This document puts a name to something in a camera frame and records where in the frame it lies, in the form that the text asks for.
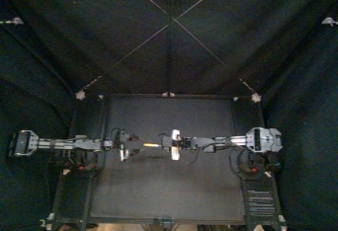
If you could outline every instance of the wire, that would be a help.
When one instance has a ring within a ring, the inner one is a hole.
[[[179,158],[179,160],[181,160],[183,163],[186,163],[186,164],[194,164],[195,161],[197,161],[199,152],[201,152],[201,148],[198,148],[198,150],[197,150],[195,157],[194,157],[193,161],[189,162],[189,161],[183,160],[182,158]]]

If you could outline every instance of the black cloth wall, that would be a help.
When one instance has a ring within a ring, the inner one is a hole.
[[[338,28],[322,27],[267,92],[282,132],[279,191],[291,230],[337,230]]]
[[[7,0],[0,0],[0,15],[18,16]],[[10,160],[7,149],[22,129],[67,137],[72,99],[60,81],[28,27],[0,26],[0,230],[39,230],[39,219],[51,212],[56,177],[48,175],[48,155]]]

